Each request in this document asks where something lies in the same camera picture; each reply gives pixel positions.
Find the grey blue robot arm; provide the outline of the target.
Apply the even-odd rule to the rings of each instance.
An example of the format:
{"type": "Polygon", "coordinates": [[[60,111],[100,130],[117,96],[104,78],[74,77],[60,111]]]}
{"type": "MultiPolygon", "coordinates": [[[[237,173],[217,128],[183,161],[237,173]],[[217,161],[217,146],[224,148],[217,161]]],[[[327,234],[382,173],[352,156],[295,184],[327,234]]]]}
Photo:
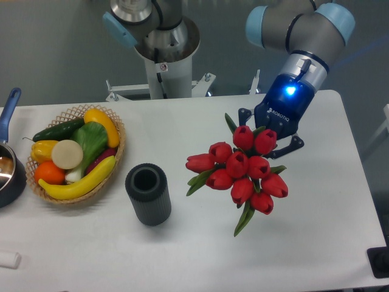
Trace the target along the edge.
{"type": "MultiPolygon", "coordinates": [[[[180,1],[111,1],[103,23],[122,46],[135,48],[145,62],[150,97],[193,97],[192,56],[199,47],[196,24],[182,13],[180,1]]],[[[271,159],[304,145],[298,124],[354,30],[353,15],[332,1],[280,1],[254,8],[247,17],[247,40],[283,49],[288,59],[262,102],[240,109],[239,124],[254,118],[257,127],[289,137],[271,159]]]]}

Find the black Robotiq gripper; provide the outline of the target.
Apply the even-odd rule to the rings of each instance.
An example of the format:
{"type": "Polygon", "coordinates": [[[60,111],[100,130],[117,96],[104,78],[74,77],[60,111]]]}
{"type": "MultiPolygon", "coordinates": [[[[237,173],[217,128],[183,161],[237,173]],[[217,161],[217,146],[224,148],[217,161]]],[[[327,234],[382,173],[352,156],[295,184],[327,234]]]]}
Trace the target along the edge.
{"type": "Polygon", "coordinates": [[[264,126],[275,131],[278,139],[292,135],[289,145],[279,150],[272,150],[263,156],[278,159],[288,155],[305,146],[303,139],[295,133],[314,95],[314,88],[309,84],[297,82],[290,75],[280,74],[255,109],[238,110],[239,126],[247,125],[247,122],[254,117],[257,128],[264,126]]]}

